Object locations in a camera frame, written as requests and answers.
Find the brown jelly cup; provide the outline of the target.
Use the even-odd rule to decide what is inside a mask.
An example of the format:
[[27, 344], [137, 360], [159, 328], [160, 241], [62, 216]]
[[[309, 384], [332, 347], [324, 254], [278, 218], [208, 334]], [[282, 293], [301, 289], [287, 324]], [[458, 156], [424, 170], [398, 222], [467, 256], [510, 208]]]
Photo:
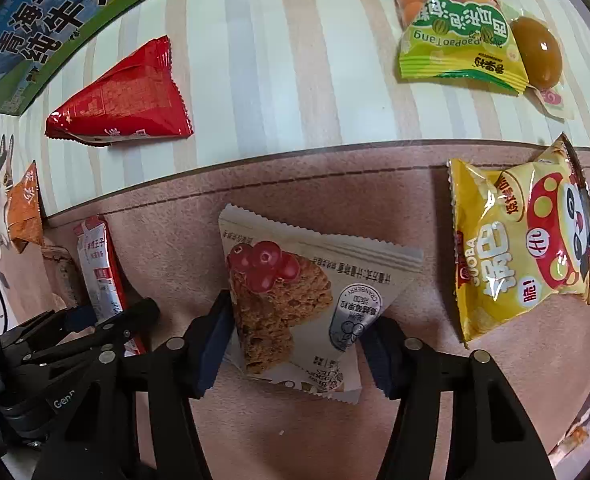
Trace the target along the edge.
[[563, 79], [563, 56], [559, 41], [545, 21], [521, 8], [501, 3], [523, 65], [528, 85], [545, 112], [560, 120], [574, 118], [574, 105]]

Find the red white stick packet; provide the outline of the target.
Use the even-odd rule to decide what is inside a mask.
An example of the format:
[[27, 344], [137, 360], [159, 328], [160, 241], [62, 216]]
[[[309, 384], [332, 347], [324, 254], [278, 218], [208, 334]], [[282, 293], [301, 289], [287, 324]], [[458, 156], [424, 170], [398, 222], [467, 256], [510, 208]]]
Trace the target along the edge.
[[101, 323], [127, 309], [108, 223], [103, 217], [89, 217], [74, 227], [74, 234], [86, 291], [97, 322]]

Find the cat print blanket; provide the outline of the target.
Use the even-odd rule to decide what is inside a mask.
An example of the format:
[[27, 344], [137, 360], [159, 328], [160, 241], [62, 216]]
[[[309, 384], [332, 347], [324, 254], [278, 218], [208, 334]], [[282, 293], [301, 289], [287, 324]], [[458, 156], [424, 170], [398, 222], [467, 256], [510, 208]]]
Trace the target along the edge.
[[[398, 81], [393, 0], [146, 0], [82, 47], [25, 114], [0, 115], [0, 147], [13, 143], [15, 176], [37, 166], [53, 242], [74, 245], [86, 217], [108, 220], [127, 280], [161, 309], [155, 344], [225, 286], [218, 216], [231, 203], [422, 249], [422, 274], [389, 314], [458, 353], [447, 160], [513, 166], [566, 134], [590, 186], [590, 12], [580, 0], [509, 1], [560, 40], [569, 122], [477, 81]], [[164, 35], [190, 139], [89, 148], [44, 136], [55, 107]], [[590, 306], [552, 297], [478, 345], [555, 446], [590, 391]]]

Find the green bubble gum bag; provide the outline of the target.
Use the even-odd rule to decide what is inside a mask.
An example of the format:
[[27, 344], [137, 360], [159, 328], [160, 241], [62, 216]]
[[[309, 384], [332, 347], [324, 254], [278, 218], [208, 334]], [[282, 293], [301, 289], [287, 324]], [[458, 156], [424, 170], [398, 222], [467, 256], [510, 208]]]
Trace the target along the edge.
[[403, 79], [470, 78], [512, 94], [527, 73], [497, 0], [395, 0]]

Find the cranberry cake packet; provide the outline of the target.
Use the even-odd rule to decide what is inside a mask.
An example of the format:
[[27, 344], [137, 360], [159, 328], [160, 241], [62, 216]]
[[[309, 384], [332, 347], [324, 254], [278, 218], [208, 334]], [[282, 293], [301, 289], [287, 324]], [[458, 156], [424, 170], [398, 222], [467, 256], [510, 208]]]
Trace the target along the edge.
[[218, 224], [235, 318], [229, 360], [249, 378], [357, 403], [355, 344], [419, 276], [422, 250], [232, 204]]

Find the orange snack bag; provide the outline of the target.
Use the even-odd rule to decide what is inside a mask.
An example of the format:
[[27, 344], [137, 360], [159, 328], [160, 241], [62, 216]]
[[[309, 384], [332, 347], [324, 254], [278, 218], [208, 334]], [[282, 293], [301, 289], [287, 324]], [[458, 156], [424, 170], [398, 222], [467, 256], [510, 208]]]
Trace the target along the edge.
[[10, 191], [7, 211], [10, 244], [21, 254], [29, 244], [44, 243], [37, 164], [33, 160]]

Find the red triangular snack packet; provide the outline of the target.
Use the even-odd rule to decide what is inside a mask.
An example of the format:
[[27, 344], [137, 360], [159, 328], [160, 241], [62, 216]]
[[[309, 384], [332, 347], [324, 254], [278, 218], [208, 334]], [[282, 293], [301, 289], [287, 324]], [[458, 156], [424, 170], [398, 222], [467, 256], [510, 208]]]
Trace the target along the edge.
[[147, 41], [48, 115], [45, 136], [84, 145], [185, 139], [193, 127], [173, 80], [171, 41]]

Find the yellow panda snack bag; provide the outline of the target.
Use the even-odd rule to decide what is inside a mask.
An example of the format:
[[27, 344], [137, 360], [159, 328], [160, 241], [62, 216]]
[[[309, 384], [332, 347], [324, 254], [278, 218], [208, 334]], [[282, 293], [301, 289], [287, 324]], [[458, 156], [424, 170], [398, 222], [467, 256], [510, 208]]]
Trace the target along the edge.
[[511, 168], [449, 159], [448, 181], [465, 341], [555, 294], [590, 304], [590, 196], [565, 134]]

